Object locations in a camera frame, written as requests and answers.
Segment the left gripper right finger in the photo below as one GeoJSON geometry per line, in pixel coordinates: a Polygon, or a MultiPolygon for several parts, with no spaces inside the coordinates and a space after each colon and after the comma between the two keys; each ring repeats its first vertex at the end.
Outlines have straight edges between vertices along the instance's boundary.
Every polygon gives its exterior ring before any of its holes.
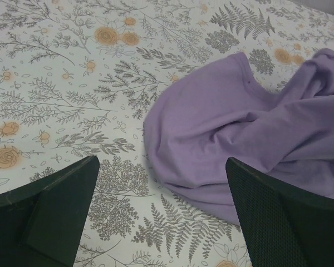
{"type": "Polygon", "coordinates": [[[233,157],[225,170],[253,266],[334,266],[334,199],[233,157]]]}

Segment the purple t shirt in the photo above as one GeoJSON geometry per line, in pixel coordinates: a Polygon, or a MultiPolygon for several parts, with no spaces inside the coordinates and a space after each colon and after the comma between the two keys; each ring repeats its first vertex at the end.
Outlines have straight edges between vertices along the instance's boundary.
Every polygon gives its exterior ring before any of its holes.
{"type": "Polygon", "coordinates": [[[197,208],[239,222],[226,161],[334,199],[334,51],[319,50],[278,93],[245,54],[212,62],[167,88],[144,121],[163,186],[197,208]]]}

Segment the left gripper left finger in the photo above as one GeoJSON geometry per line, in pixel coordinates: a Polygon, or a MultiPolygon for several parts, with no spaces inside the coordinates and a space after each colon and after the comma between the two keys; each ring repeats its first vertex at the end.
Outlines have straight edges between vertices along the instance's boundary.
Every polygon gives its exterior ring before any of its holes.
{"type": "Polygon", "coordinates": [[[0,194],[0,266],[73,266],[99,167],[88,156],[0,194]]]}

